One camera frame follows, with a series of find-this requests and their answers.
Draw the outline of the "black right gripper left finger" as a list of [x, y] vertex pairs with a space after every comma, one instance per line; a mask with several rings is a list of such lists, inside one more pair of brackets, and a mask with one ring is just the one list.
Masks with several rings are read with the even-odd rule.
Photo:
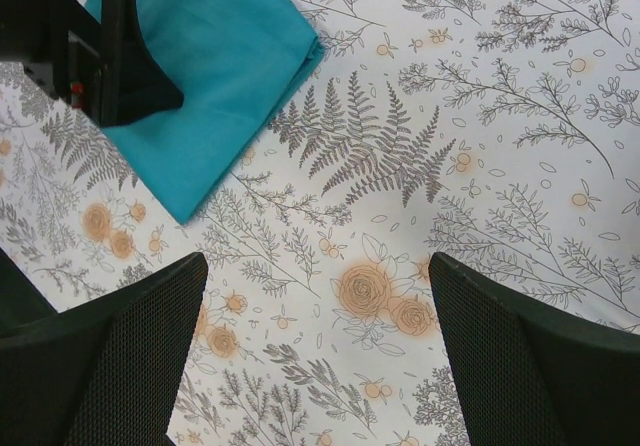
[[194, 252], [58, 312], [3, 254], [2, 444], [171, 444], [207, 275]]

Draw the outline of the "teal t shirt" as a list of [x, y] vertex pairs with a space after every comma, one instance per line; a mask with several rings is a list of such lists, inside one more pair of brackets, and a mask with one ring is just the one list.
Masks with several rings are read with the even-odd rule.
[[105, 135], [183, 224], [325, 50], [289, 0], [136, 2], [144, 41], [184, 102]]

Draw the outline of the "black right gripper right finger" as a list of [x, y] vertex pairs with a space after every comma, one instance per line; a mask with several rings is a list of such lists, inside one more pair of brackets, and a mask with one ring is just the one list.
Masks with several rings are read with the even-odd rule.
[[636, 445], [639, 337], [438, 252], [432, 293], [473, 445]]

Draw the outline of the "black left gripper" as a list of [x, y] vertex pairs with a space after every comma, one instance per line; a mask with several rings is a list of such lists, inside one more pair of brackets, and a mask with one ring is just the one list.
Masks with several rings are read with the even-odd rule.
[[1, 60], [103, 128], [184, 102], [147, 48], [136, 0], [102, 0], [100, 24], [78, 0], [1, 0]]

